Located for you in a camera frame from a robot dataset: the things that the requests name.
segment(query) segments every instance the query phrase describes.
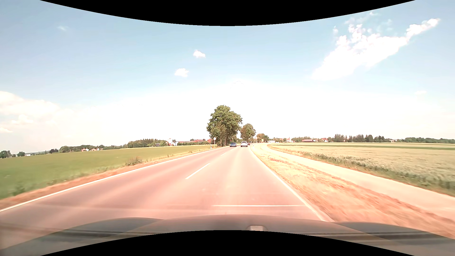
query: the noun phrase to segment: white edge line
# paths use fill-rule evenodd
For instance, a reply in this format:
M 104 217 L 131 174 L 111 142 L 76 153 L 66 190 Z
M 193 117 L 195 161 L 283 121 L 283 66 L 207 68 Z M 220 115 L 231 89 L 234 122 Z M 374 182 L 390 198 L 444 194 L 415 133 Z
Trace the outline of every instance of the white edge line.
M 123 174 L 131 173 L 131 172 L 134 172 L 134 171 L 143 169 L 143 168 L 155 166 L 155 165 L 157 165 L 157 164 L 167 163 L 167 162 L 174 161 L 174 160 L 177 160 L 177 159 L 182 159 L 182 158 L 185 158 L 185 157 L 194 156 L 194 155 L 200 154 L 200 153 L 211 152 L 212 150 L 202 151 L 202 152 L 198 152 L 198 153 L 195 153 L 195 154 L 191 154 L 191 155 L 187 155 L 187 156 L 182 156 L 182 157 L 179 157 L 179 158 L 174 158 L 174 159 L 171 159 L 171 160 L 167 160 L 167 161 L 164 161 L 164 162 L 152 164 L 152 165 L 149 165 L 149 166 L 140 167 L 140 168 L 137 168 L 137 169 L 134 169 L 134 170 L 131 170 L 131 171 L 124 172 L 124 173 L 112 175 L 112 176 L 105 177 L 105 178 L 102 178 L 102 179 L 97 179 L 97 180 L 94 180 L 94 181 L 91 181 L 91 182 L 88 182 L 88 183 L 84 183 L 84 184 L 81 184 L 81 185 L 77 185 L 77 186 L 75 186 L 75 187 L 71 187 L 71 188 L 68 188 L 68 189 L 60 190 L 60 191 L 57 191 L 57 192 L 52 193 L 52 194 L 49 194 L 49 195 L 44 195 L 44 196 L 42 196 L 42 197 L 38 197 L 38 198 L 29 200 L 29 201 L 26 201 L 26 202 L 23 202 L 23 203 L 20 203 L 20 204 L 16 204 L 16 205 L 12 205 L 12 206 L 9 206 L 9 207 L 0 209 L 0 212 L 6 211 L 6 210 L 9 210 L 9 209 L 12 209 L 12 208 L 15 208 L 15 207 L 17 207 L 17 206 L 25 205 L 25 204 L 28 204 L 28 203 L 31 203 L 31 202 L 34 202 L 34 201 L 37 201 L 37 200 L 40 200 L 40 199 L 43 199 L 43 198 L 46 198 L 46 197 L 49 197 L 49 196 L 51 196 L 51 195 L 60 194 L 60 193 L 63 193 L 63 192 L 65 192 L 65 191 L 69 191 L 69 190 L 71 190 L 71 189 L 76 189 L 76 188 L 79 188 L 79 187 L 82 187 L 82 186 L 85 186 L 85 185 L 88 185 L 88 184 L 92 184 L 92 183 L 95 183 L 95 182 L 98 182 L 98 181 L 102 181 L 102 180 L 105 180 L 105 179 L 114 178 L 114 177 L 116 177 L 116 176 L 120 176 L 120 175 L 123 175 Z
M 275 176 L 275 178 L 277 178 L 279 181 L 281 181 L 281 183 L 286 188 L 288 188 L 300 201 L 302 201 L 302 203 L 304 203 L 305 206 L 307 206 L 320 220 L 327 221 L 327 220 L 325 220 L 327 218 L 322 217 L 322 215 L 320 215 L 320 213 L 318 213 L 306 200 L 304 200 L 299 194 L 297 194 L 297 192 L 295 192 L 295 190 L 293 190 L 291 187 L 289 187 L 289 185 L 286 182 L 284 182 L 284 180 L 282 180 L 280 177 L 278 177 L 278 175 L 276 173 L 274 173 L 268 166 L 266 166 L 264 164 L 264 162 L 261 161 L 261 159 L 259 159 L 259 157 L 256 156 L 256 154 L 253 151 L 251 151 L 251 153 L 259 160 L 259 162 L 261 162 L 265 166 L 265 168 L 267 168 L 267 170 L 269 170 L 269 172 L 271 172 Z

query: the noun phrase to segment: bush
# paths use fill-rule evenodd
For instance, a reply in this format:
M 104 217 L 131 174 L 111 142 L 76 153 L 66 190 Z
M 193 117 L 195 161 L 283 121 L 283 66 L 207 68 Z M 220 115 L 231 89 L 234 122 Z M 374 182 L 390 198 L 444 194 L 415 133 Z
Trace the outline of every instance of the bush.
M 136 165 L 136 164 L 141 164 L 141 163 L 142 163 L 142 160 L 136 157 L 136 158 L 134 158 L 134 159 L 128 160 L 128 161 L 125 163 L 125 166 L 131 166 L 131 165 Z

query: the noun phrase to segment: dry grass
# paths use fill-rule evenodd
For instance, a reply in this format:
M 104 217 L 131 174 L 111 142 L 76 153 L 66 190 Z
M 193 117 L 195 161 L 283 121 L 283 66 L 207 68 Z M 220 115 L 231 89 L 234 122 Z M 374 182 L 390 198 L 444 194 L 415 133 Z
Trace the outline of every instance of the dry grass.
M 272 144 L 269 147 L 455 196 L 455 150 L 325 145 Z
M 376 222 L 455 238 L 455 222 L 283 158 L 261 147 L 253 152 L 334 221 Z

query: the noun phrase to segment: dirt shoulder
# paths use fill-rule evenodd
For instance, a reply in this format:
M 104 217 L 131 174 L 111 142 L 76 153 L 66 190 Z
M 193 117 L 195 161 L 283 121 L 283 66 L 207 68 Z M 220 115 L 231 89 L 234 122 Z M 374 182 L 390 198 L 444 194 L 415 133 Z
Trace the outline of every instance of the dirt shoulder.
M 193 153 L 180 154 L 180 155 L 175 155 L 175 156 L 172 156 L 172 157 L 156 159 L 156 160 L 153 160 L 153 161 L 150 161 L 150 162 L 146 162 L 146 163 L 142 163 L 142 164 L 125 166 L 125 167 L 109 170 L 109 171 L 106 171 L 106 172 L 103 172 L 103 173 L 99 173 L 99 174 L 93 174 L 93 175 L 89 175 L 89 176 L 80 177 L 80 178 L 77 178 L 77 179 L 74 179 L 74 180 L 70 180 L 70 181 L 67 181 L 67 182 L 64 182 L 64 183 L 58 183 L 58 184 L 51 185 L 51 186 L 48 186 L 48 187 L 45 187 L 45 188 L 42 188 L 42 189 L 36 189 L 36 190 L 33 190 L 33 191 L 28 191 L 28 192 L 25 192 L 25 193 L 22 193 L 22 194 L 19 194 L 19 195 L 16 195 L 16 196 L 7 197 L 7 198 L 4 198 L 4 199 L 0 200 L 0 210 L 4 209 L 4 208 L 7 208 L 7 207 L 10 207 L 10 206 L 13 206 L 13 205 L 16 205 L 16 204 L 27 202 L 29 200 L 36 199 L 36 198 L 39 198 L 39 197 L 42 197 L 42 196 L 50 195 L 50 194 L 55 193 L 55 192 L 59 192 L 59 191 L 65 190 L 65 189 L 69 189 L 69 188 L 72 188 L 72 187 L 75 187 L 75 186 L 79 186 L 79 185 L 82 185 L 82 184 L 85 184 L 85 183 L 89 183 L 89 182 L 92 182 L 92 181 L 95 181 L 95 180 L 103 179 L 103 178 L 106 178 L 106 177 L 109 177 L 109 176 L 114 176 L 116 174 L 132 171 L 132 170 L 139 169 L 139 168 L 142 168 L 142 167 L 146 167 L 146 166 L 150 166 L 150 165 L 166 162 L 166 161 L 169 161 L 169 160 L 172 160 L 172 159 L 177 159 L 177 158 L 181 158 L 181 157 L 184 157 L 184 156 L 201 153 L 201 152 L 208 151 L 208 150 L 210 150 L 210 149 L 204 149 L 204 150 L 200 150 L 200 151 L 193 152 Z
M 255 144 L 252 151 L 334 221 L 385 223 L 455 238 L 455 221 L 449 218 L 309 167 L 299 159 L 305 158 L 265 143 Z

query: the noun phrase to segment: treeline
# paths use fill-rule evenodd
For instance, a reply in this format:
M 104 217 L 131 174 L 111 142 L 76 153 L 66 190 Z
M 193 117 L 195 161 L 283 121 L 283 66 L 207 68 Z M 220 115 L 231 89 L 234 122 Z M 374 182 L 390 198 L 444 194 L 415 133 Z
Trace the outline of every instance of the treeline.
M 327 140 L 329 142 L 390 142 L 393 139 L 391 138 L 384 138 L 384 136 L 376 136 L 373 138 L 371 134 L 369 135 L 363 135 L 363 134 L 358 134 L 358 135 L 341 135 L 341 134 L 335 134 L 335 136 L 328 137 Z
M 407 137 L 404 139 L 397 139 L 397 142 L 409 142 L 409 143 L 455 143 L 455 139 L 452 138 L 415 138 Z
M 177 143 L 177 146 L 188 146 L 188 145 L 208 145 L 210 144 L 207 140 L 204 141 L 198 141 L 198 142 L 179 142 Z
M 135 141 L 130 141 L 126 144 L 127 148 L 147 148 L 155 146 L 169 146 L 169 143 L 164 139 L 144 138 Z
M 301 142 L 304 139 L 311 139 L 311 137 L 294 137 L 292 138 L 295 142 Z M 402 142 L 402 143 L 455 143 L 455 139 L 448 139 L 448 138 L 422 138 L 422 137 L 407 137 L 404 139 L 391 139 L 385 138 L 382 135 L 378 135 L 373 137 L 371 134 L 363 135 L 342 135 L 342 134 L 335 134 L 334 137 L 327 137 L 327 141 L 329 142 Z
M 104 145 L 99 145 L 99 146 L 93 146 L 93 145 L 81 145 L 81 146 L 62 146 L 58 151 L 54 151 L 54 153 L 59 152 L 59 153 L 68 153 L 68 152 L 77 152 L 81 151 L 82 149 L 87 149 L 92 150 L 92 149 L 107 149 Z
M 304 140 L 304 139 L 314 139 L 314 138 L 305 136 L 305 137 L 294 137 L 294 138 L 292 138 L 291 140 L 293 140 L 293 141 L 295 141 L 295 142 L 302 142 L 302 140 Z

